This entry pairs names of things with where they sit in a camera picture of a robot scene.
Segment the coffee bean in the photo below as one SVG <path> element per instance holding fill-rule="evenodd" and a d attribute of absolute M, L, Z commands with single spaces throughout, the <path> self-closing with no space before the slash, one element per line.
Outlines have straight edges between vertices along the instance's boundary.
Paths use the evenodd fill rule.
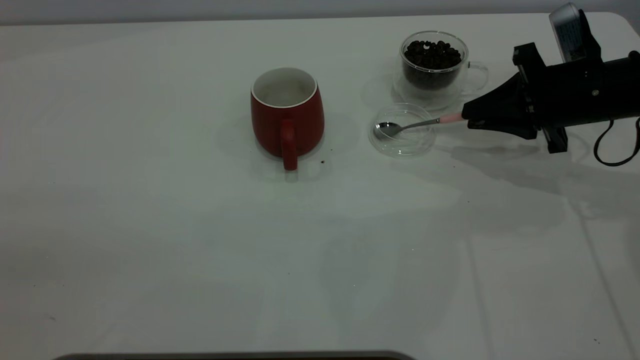
<path fill-rule="evenodd" d="M 460 52 L 444 41 L 414 41 L 407 46 L 404 57 L 413 65 L 432 70 L 448 69 L 462 62 Z M 449 86 L 458 77 L 458 71 L 426 72 L 403 64 L 407 81 L 422 90 L 439 90 Z"/>

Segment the pink spoon handle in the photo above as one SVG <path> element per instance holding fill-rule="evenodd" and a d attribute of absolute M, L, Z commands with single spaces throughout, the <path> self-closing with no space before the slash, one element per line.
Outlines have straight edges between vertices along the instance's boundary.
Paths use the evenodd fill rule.
<path fill-rule="evenodd" d="M 451 122 L 465 121 L 462 118 L 462 113 L 448 114 L 440 117 L 441 124 L 449 124 Z"/>

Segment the glass cup handle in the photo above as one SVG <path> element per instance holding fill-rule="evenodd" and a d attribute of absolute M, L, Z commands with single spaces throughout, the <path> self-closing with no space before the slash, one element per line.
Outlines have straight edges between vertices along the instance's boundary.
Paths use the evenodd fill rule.
<path fill-rule="evenodd" d="M 480 70 L 484 74 L 484 81 L 482 82 L 482 85 L 476 88 L 465 89 L 464 91 L 462 91 L 462 95 L 473 95 L 476 91 L 482 90 L 482 88 L 484 88 L 489 82 L 489 68 L 486 67 L 485 64 L 481 63 L 480 61 L 470 61 L 469 68 Z"/>

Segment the mug handle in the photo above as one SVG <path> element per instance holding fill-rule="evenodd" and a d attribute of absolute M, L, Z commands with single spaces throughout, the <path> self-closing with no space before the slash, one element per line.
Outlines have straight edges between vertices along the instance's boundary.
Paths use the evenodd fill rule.
<path fill-rule="evenodd" d="M 482 82 L 482 85 L 477 88 L 466 89 L 462 92 L 462 95 L 473 95 L 476 91 L 482 90 L 482 88 L 484 88 L 489 82 L 489 68 L 487 68 L 485 64 L 480 61 L 470 61 L 469 68 L 480 70 L 484 74 L 484 81 Z"/>
<path fill-rule="evenodd" d="M 284 169 L 287 171 L 296 170 L 298 168 L 296 132 L 293 129 L 293 120 L 291 119 L 284 119 L 280 125 L 280 146 L 282 147 Z"/>

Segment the wall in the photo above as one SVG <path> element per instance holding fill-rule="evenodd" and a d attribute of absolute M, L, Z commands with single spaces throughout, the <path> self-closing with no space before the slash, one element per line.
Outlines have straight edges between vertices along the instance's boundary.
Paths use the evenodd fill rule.
<path fill-rule="evenodd" d="M 0 0 L 0 24 L 550 12 L 567 0 Z M 640 29 L 639 0 L 576 0 Z"/>

